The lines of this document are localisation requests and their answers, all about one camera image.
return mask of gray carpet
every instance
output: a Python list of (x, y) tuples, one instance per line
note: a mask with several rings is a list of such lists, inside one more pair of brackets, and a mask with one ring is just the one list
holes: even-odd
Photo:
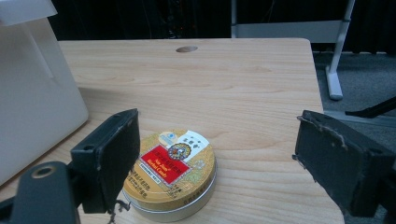
[[(325, 111), (356, 111), (377, 105), (396, 96), (396, 58), (386, 54), (344, 53), (337, 69), (344, 99), (329, 98), (325, 66), (332, 61), (331, 53), (314, 53), (320, 96)], [(385, 118), (396, 120), (396, 110), (389, 111)], [(351, 128), (374, 139), (377, 143), (396, 152), (396, 126), (387, 127), (361, 122), (344, 121)], [(345, 214), (346, 224), (383, 223), (386, 210), (379, 207), (375, 217), (352, 217)]]

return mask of tin lid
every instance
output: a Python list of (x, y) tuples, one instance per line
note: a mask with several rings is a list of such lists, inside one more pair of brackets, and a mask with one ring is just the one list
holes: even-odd
[(123, 192), (140, 211), (172, 214), (211, 192), (215, 174), (212, 146), (200, 134), (155, 133), (141, 141), (140, 157), (125, 179)]

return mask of cable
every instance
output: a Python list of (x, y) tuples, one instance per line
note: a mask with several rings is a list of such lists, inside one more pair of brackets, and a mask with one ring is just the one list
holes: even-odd
[(272, 15), (272, 12), (273, 12), (273, 9), (274, 9), (275, 2), (276, 2), (275, 0), (272, 1), (272, 4), (271, 4), (270, 8), (268, 8), (267, 12), (262, 17), (262, 20), (260, 22), (264, 22), (265, 18), (268, 16), (268, 14), (269, 14), (269, 17), (268, 17), (268, 21), (267, 22), (269, 22), (271, 20), (271, 15)]
[(145, 11), (145, 16), (146, 16), (146, 21), (148, 23), (148, 31), (149, 31), (149, 38), (152, 39), (152, 33), (151, 33), (151, 25), (149, 24), (149, 17), (148, 17), (148, 13), (146, 11), (146, 7), (145, 7), (145, 1), (142, 1), (142, 5), (143, 5), (143, 10)]

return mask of red label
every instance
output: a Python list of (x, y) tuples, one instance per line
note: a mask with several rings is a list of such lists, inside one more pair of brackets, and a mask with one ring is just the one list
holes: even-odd
[(160, 145), (143, 155), (141, 159), (168, 185), (190, 169), (183, 161), (169, 158), (168, 150)]

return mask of gold tin lid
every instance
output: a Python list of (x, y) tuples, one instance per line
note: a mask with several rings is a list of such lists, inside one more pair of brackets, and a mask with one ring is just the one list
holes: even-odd
[(209, 142), (187, 130), (155, 133), (140, 143), (140, 157), (124, 181), (123, 193), (154, 221), (188, 217), (209, 200), (216, 178)]

